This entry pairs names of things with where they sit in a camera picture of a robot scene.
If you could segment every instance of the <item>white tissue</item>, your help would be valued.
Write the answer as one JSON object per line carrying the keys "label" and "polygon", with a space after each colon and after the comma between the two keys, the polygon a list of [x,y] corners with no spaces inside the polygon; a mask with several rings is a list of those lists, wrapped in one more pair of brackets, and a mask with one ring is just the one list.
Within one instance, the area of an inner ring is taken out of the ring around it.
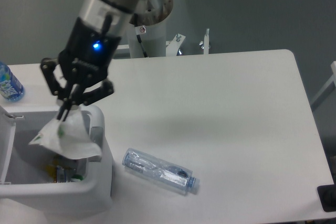
{"label": "white tissue", "polygon": [[80,108],[71,110],[65,122],[48,122],[29,144],[39,144],[69,159],[101,156],[101,148],[91,141]]}

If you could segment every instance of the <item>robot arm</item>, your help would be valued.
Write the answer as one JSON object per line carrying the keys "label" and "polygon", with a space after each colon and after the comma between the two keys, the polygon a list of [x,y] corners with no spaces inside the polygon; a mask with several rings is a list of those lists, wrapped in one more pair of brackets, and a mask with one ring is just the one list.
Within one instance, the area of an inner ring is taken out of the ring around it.
{"label": "robot arm", "polygon": [[[73,105],[90,105],[113,93],[108,66],[138,1],[84,0],[65,49],[57,59],[41,61],[51,93],[63,102],[57,119],[65,120]],[[64,88],[53,73],[58,64],[66,79]],[[85,93],[98,82],[101,87]]]}

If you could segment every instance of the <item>blue led light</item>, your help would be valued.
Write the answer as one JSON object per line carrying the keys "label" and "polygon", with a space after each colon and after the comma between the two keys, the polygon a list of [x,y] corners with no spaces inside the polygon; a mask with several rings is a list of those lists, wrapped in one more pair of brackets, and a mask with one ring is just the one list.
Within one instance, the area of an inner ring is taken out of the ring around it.
{"label": "blue led light", "polygon": [[94,50],[98,51],[98,50],[101,49],[101,44],[95,43],[95,44],[93,44],[93,48],[94,48]]}

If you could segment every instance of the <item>bin lid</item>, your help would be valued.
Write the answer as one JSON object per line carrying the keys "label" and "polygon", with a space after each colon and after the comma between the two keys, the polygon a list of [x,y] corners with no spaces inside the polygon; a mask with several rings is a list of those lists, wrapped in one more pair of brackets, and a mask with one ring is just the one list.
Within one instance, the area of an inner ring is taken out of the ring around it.
{"label": "bin lid", "polygon": [[12,154],[16,123],[7,111],[0,106],[0,185],[5,178]]}

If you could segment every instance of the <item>plastic water bottle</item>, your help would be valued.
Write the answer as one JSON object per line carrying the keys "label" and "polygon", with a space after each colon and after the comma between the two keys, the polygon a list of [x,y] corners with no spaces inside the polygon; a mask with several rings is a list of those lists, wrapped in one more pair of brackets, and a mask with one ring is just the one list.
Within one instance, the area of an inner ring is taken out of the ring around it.
{"label": "plastic water bottle", "polygon": [[24,96],[25,90],[9,67],[0,61],[0,94],[8,101],[16,102]]}
{"label": "plastic water bottle", "polygon": [[129,148],[122,164],[142,175],[161,181],[185,192],[196,193],[199,179],[192,177],[192,171],[144,152]]}

